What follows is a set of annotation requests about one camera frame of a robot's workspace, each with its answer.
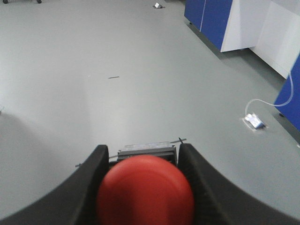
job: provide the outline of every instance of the cabinet door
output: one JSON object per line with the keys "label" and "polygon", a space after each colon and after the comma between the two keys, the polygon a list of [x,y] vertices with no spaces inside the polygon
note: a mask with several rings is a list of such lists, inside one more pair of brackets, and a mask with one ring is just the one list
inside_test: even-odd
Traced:
{"label": "cabinet door", "polygon": [[221,50],[233,0],[206,0],[201,32]]}
{"label": "cabinet door", "polygon": [[[294,96],[291,102],[285,106],[277,107],[277,109],[300,131],[300,55],[291,71],[292,81],[294,85]],[[280,91],[276,105],[286,102],[291,95],[291,81],[287,78],[285,84]]]}
{"label": "cabinet door", "polygon": [[205,0],[186,0],[184,16],[200,29]]}

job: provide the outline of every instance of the debris on floor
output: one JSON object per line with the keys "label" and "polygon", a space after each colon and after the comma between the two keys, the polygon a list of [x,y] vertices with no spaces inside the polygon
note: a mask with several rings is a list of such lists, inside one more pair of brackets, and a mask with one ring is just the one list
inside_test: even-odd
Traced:
{"label": "debris on floor", "polygon": [[165,8],[164,6],[162,6],[161,4],[159,4],[158,2],[155,3],[155,5],[153,6],[153,8]]}

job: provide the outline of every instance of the white cable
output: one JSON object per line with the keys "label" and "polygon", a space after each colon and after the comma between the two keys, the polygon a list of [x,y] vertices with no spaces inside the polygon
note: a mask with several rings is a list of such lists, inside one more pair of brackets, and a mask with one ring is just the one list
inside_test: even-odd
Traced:
{"label": "white cable", "polygon": [[271,105],[271,106],[275,106],[275,107],[282,107],[282,106],[285,106],[285,105],[289,104],[291,102],[292,98],[294,97],[294,84],[293,84],[293,79],[292,79],[292,74],[291,73],[289,73],[289,77],[290,77],[290,82],[291,82],[291,95],[290,95],[289,99],[286,102],[284,102],[282,104],[275,105],[275,104],[271,104],[269,102],[265,102],[265,101],[263,101],[261,99],[254,98],[254,99],[250,100],[247,103],[246,108],[245,108],[245,116],[247,116],[248,107],[250,106],[250,104],[252,102],[255,102],[255,101],[260,101],[260,102],[263,102],[265,104],[268,104],[268,105]]}

